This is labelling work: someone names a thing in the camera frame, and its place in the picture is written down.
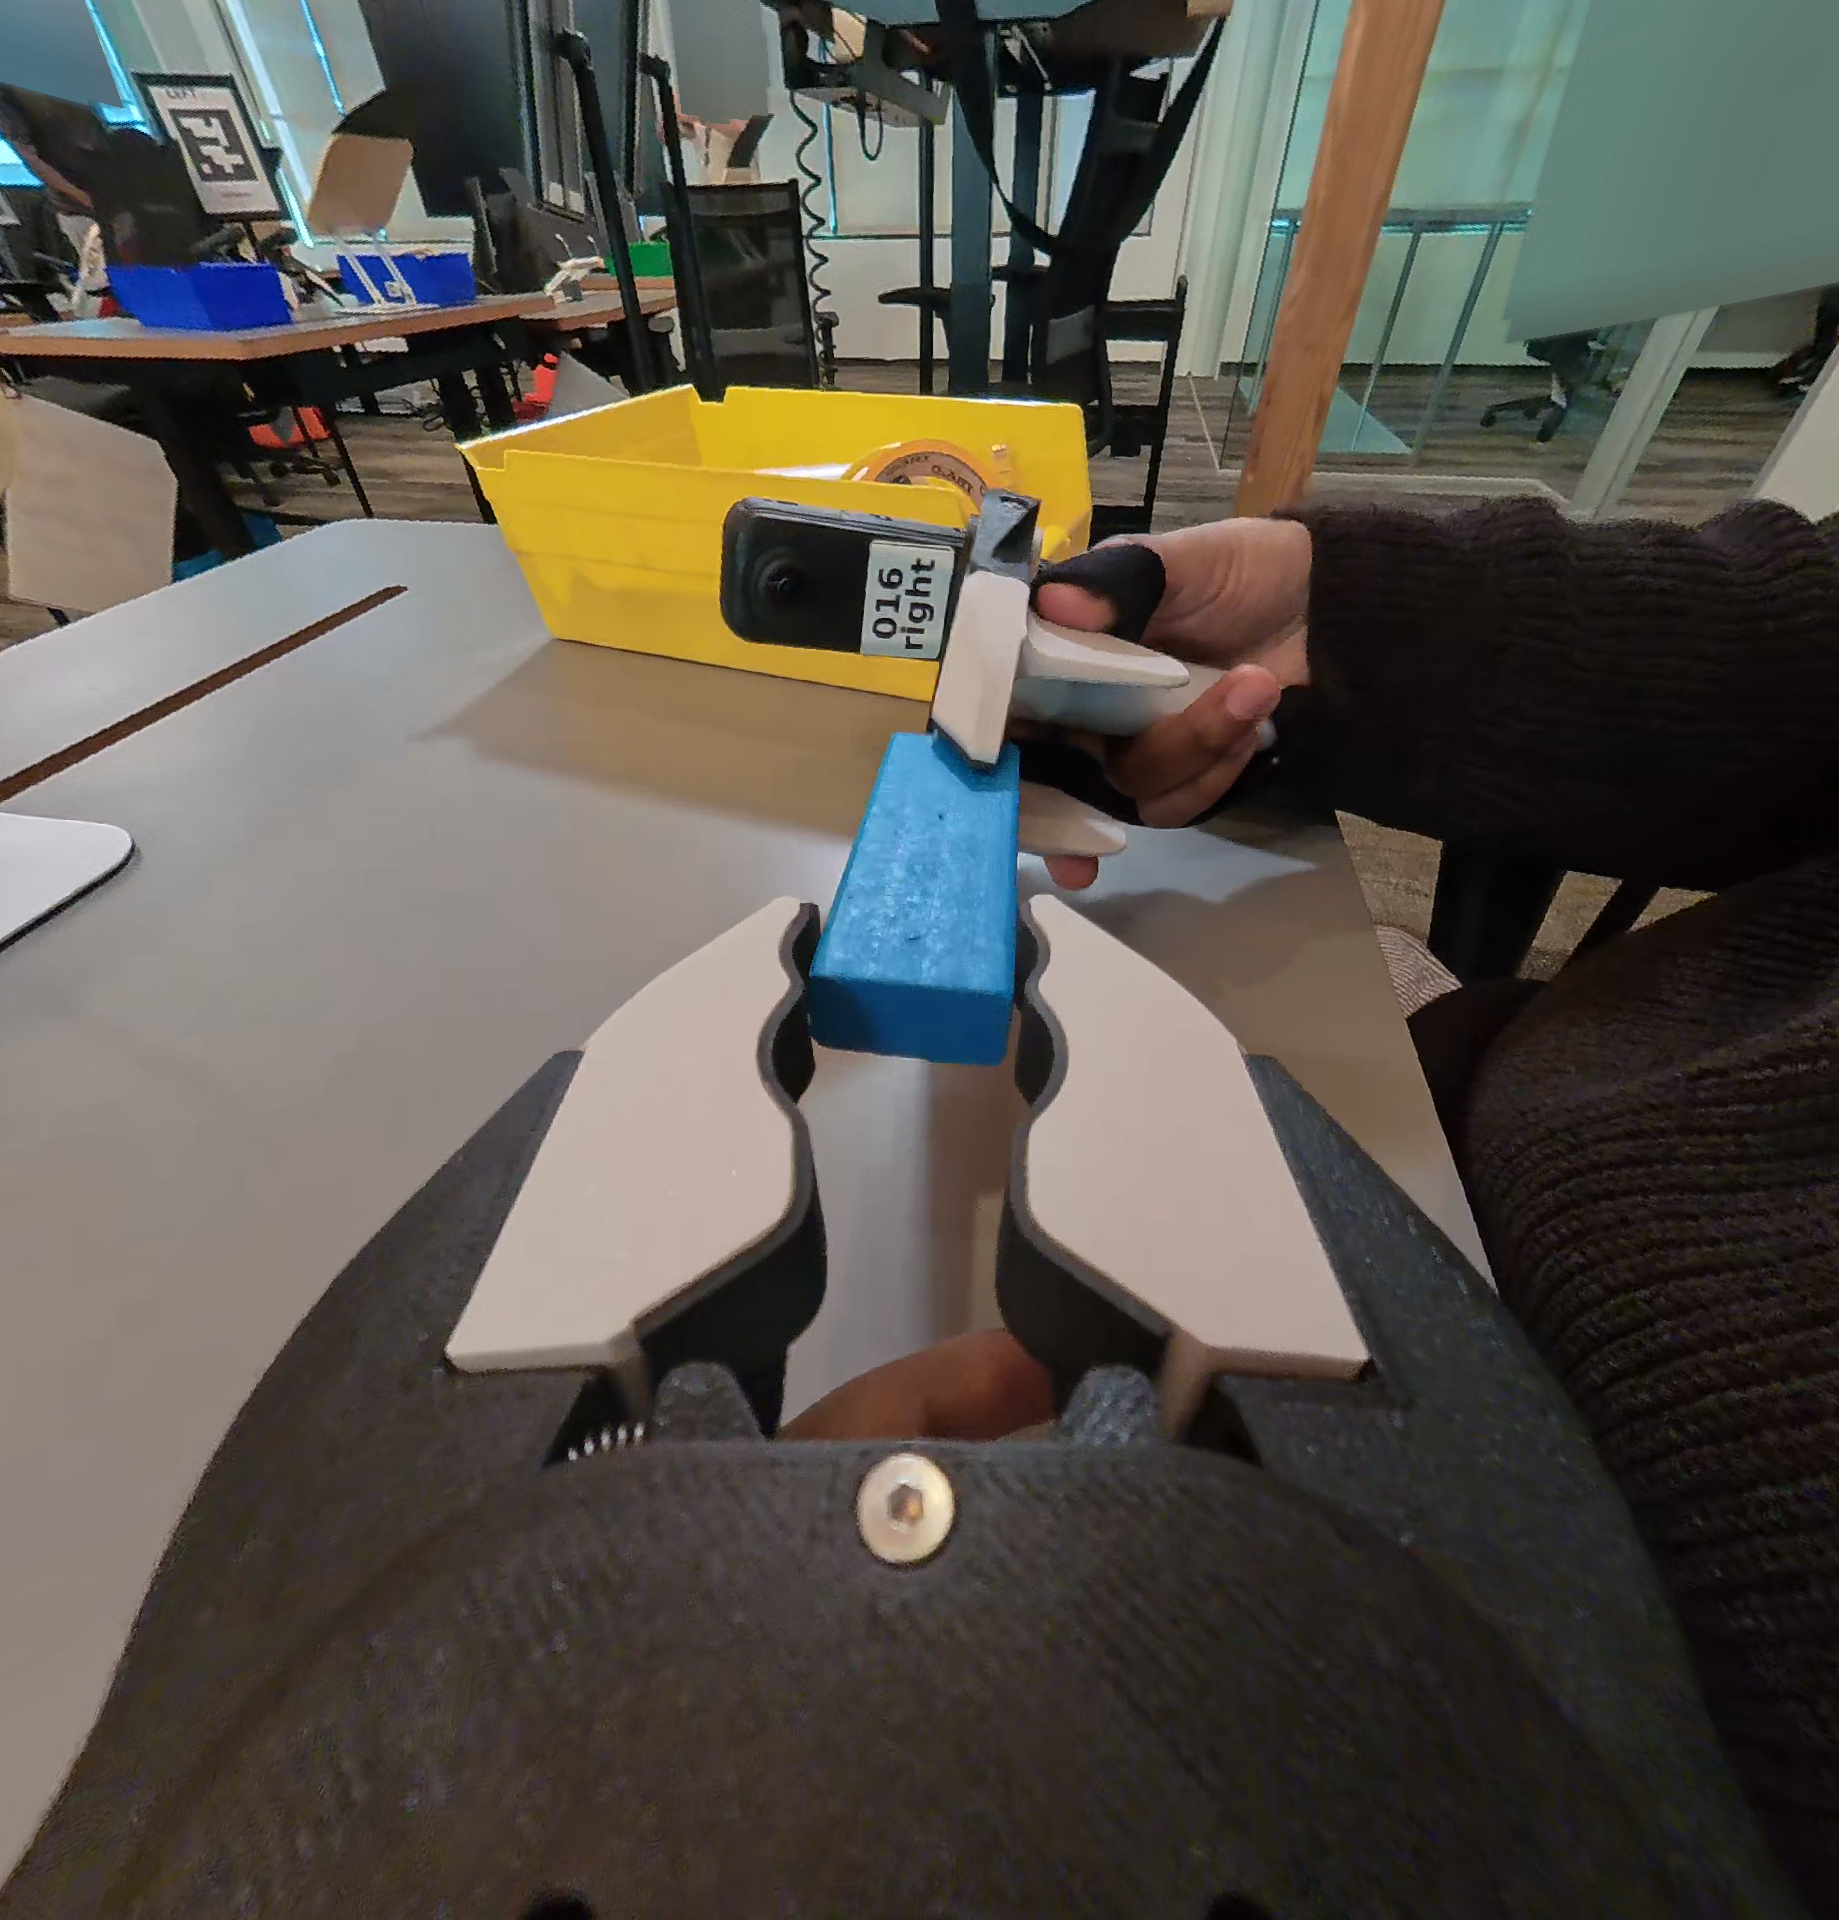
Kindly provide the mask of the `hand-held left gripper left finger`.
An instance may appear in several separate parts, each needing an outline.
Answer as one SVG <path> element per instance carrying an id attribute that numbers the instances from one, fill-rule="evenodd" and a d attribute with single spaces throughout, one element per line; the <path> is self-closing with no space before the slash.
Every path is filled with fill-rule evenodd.
<path id="1" fill-rule="evenodd" d="M 777 1428 L 827 1291 L 800 1100 L 819 911 L 770 900 L 603 1021 L 447 1342 L 467 1376 L 597 1371 L 631 1410 L 681 1365 Z"/>

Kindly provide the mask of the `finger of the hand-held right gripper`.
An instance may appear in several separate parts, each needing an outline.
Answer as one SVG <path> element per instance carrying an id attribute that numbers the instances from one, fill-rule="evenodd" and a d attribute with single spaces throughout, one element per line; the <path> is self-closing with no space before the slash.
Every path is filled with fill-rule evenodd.
<path id="1" fill-rule="evenodd" d="M 956 591 L 929 729 L 981 772 L 991 769 L 1005 749 L 1029 614 L 1030 587 L 1019 579 L 962 579 Z"/>

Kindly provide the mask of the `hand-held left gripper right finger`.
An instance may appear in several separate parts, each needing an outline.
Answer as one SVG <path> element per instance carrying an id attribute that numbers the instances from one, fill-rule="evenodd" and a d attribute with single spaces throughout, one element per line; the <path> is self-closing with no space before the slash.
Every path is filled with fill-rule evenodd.
<path id="1" fill-rule="evenodd" d="M 1373 1383 L 1240 1041 L 1051 897 L 1022 906 L 1018 963 L 999 1310 L 1055 1410 L 1116 1370 L 1185 1436 L 1219 1380 Z"/>

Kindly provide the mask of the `yellow plastic bin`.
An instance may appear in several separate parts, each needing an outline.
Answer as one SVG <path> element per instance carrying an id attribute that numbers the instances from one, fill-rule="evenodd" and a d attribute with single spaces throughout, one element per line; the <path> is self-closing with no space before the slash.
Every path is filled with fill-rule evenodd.
<path id="1" fill-rule="evenodd" d="M 722 524 L 743 498 L 873 512 L 959 532 L 944 483 L 885 485 L 891 456 L 954 453 L 984 483 L 1039 500 L 1044 554 L 1091 541 L 1091 454 L 1072 403 L 692 389 L 626 397 L 462 446 L 549 634 L 927 706 L 931 663 L 833 661 L 747 643 L 719 618 Z"/>

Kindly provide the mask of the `blue rectangular block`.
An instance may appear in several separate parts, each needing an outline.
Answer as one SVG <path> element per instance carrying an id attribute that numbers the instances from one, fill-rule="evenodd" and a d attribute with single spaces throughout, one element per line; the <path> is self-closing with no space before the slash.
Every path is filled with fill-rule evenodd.
<path id="1" fill-rule="evenodd" d="M 827 1048 L 999 1066 L 1016 997 L 1013 746 L 980 767 L 940 733 L 882 753 L 805 991 Z"/>

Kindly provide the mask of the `person's right hand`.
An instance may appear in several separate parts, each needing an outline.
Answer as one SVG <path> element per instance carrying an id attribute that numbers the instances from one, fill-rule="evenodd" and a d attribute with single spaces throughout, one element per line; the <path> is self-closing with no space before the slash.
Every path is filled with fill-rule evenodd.
<path id="1" fill-rule="evenodd" d="M 1287 518 L 1223 518 L 1110 541 L 1045 566 L 1030 587 L 1041 620 L 1141 642 L 1171 661 L 1214 668 L 1189 707 L 1130 738 L 1055 731 L 1018 718 L 1009 735 L 1029 778 L 1139 825 L 1195 825 L 1225 802 L 1267 749 L 1290 688 L 1304 686 L 1311 533 Z"/>

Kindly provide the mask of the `person's left hand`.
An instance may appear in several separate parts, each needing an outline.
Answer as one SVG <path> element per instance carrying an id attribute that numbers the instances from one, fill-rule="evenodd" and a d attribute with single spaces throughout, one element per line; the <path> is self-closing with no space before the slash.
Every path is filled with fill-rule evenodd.
<path id="1" fill-rule="evenodd" d="M 849 1380 L 777 1428 L 795 1442 L 991 1442 L 1055 1419 L 1055 1392 L 1006 1331 L 942 1340 Z"/>

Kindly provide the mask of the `tape roll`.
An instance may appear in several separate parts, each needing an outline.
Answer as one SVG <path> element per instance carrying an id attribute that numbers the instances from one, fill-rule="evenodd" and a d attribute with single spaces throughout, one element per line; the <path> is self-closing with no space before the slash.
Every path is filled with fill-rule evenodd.
<path id="1" fill-rule="evenodd" d="M 966 446 L 940 438 L 904 438 L 867 450 L 841 469 L 851 485 L 946 488 L 973 506 L 1013 473 L 1005 444 Z"/>

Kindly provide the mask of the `black mesh chair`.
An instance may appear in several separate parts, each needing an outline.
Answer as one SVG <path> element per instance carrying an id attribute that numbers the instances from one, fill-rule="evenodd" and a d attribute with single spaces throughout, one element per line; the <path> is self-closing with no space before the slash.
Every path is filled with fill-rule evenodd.
<path id="1" fill-rule="evenodd" d="M 819 389 L 796 187 L 665 182 L 662 201 L 688 383 L 699 397 Z"/>

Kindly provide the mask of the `black office chair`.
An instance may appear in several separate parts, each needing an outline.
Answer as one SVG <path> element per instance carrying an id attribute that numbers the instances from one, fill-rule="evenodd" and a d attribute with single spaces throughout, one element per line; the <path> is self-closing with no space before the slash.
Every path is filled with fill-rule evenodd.
<path id="1" fill-rule="evenodd" d="M 1552 444 L 1580 409 L 1601 407 L 1618 397 L 1615 341 L 1609 331 L 1552 335 L 1525 344 L 1532 362 L 1547 368 L 1539 395 L 1500 398 L 1481 414 L 1481 432 L 1507 419 L 1529 421 L 1532 439 Z"/>
<path id="2" fill-rule="evenodd" d="M 1130 458 L 1147 450 L 1162 458 L 1189 278 L 1177 276 L 1168 299 L 1100 301 L 1056 316 L 1048 268 L 999 268 L 999 276 L 1006 292 L 997 392 L 1073 403 L 1087 419 L 1091 453 Z M 1114 397 L 1111 345 L 1163 349 L 1152 401 Z"/>

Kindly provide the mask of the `dark standing desk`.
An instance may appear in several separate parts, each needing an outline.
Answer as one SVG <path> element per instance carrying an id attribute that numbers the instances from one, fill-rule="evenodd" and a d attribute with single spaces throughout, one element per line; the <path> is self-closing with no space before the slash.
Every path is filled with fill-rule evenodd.
<path id="1" fill-rule="evenodd" d="M 1229 4 L 772 4 L 789 95 L 949 131 L 949 273 L 895 293 L 942 321 L 956 397 L 997 392 L 999 268 L 1051 313 L 1110 301 L 1123 244 L 1191 131 Z"/>

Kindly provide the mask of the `blue bin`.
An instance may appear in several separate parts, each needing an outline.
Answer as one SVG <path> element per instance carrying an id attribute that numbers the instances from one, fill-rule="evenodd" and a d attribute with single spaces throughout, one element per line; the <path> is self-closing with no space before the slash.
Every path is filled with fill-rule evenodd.
<path id="1" fill-rule="evenodd" d="M 278 270 L 245 262 L 202 262 L 190 268 L 107 267 L 107 285 L 121 313 L 146 328 L 233 332 L 293 321 Z"/>
<path id="2" fill-rule="evenodd" d="M 465 253 L 347 249 L 333 263 L 345 293 L 362 308 L 452 308 L 477 301 Z"/>

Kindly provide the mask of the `black monitor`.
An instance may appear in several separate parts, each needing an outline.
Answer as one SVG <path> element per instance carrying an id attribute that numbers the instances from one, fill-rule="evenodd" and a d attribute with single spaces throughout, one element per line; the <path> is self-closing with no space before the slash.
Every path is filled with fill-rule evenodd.
<path id="1" fill-rule="evenodd" d="M 468 182 L 533 187 L 529 4 L 362 3 L 381 84 L 403 107 L 428 215 L 467 216 Z"/>

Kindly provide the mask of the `cardboard panel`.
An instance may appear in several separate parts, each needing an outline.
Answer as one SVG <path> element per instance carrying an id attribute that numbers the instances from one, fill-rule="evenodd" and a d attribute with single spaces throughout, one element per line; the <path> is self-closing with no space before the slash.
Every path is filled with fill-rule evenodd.
<path id="1" fill-rule="evenodd" d="M 306 227 L 317 238 L 378 236 L 412 171 L 403 136 L 332 134 L 313 173 Z"/>

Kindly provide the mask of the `long wooden desk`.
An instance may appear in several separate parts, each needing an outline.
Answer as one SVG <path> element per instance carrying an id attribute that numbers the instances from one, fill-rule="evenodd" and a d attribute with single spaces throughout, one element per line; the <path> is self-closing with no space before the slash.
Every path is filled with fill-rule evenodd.
<path id="1" fill-rule="evenodd" d="M 149 328 L 137 320 L 0 324 L 0 362 L 20 375 L 120 383 L 137 392 L 159 433 L 182 506 L 222 559 L 254 551 L 203 448 L 188 397 L 233 380 L 260 407 L 317 409 L 428 383 L 452 439 L 511 428 L 505 368 L 533 361 L 535 331 L 568 304 L 550 296 L 477 299 L 454 306 L 366 306 L 329 317 L 219 332 Z"/>

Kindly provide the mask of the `white monitor stand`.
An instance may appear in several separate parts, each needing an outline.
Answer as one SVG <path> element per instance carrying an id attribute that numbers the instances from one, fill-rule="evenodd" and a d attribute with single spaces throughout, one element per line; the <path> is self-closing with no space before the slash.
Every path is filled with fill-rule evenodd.
<path id="1" fill-rule="evenodd" d="M 133 858 L 135 840 L 118 825 L 0 811 L 0 952 Z"/>

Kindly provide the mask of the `small framed marker sign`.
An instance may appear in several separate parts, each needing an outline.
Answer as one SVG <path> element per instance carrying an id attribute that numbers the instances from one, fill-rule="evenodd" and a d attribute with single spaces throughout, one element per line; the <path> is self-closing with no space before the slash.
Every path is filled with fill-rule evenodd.
<path id="1" fill-rule="evenodd" d="M 135 86 L 187 168 L 202 211 L 224 224 L 284 224 L 274 163 L 227 73 L 133 68 Z"/>

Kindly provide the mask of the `light wooden post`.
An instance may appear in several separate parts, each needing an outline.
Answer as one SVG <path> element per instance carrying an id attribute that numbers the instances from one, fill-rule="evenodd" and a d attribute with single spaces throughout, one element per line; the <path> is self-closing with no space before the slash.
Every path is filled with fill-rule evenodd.
<path id="1" fill-rule="evenodd" d="M 1346 17 L 1237 516 L 1290 509 L 1311 483 L 1440 14 L 1440 3 L 1354 3 Z"/>

